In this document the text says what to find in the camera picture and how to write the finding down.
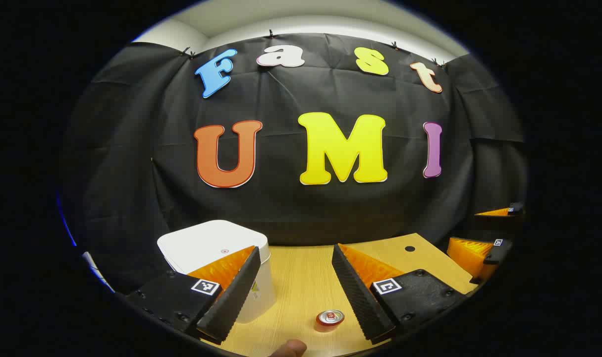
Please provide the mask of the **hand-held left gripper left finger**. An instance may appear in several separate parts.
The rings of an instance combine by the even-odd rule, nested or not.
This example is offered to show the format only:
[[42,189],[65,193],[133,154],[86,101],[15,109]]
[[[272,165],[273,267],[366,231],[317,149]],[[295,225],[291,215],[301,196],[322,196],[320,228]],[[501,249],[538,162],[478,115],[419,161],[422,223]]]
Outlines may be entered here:
[[261,266],[249,246],[190,274],[165,271],[119,300],[165,328],[221,344],[239,316]]

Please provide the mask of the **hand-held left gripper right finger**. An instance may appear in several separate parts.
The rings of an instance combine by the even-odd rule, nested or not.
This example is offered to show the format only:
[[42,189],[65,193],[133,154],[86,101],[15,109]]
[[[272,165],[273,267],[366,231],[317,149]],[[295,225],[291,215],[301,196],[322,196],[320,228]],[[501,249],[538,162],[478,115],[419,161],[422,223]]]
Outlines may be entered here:
[[461,305],[466,294],[425,269],[404,273],[335,244],[332,266],[367,340],[412,334]]

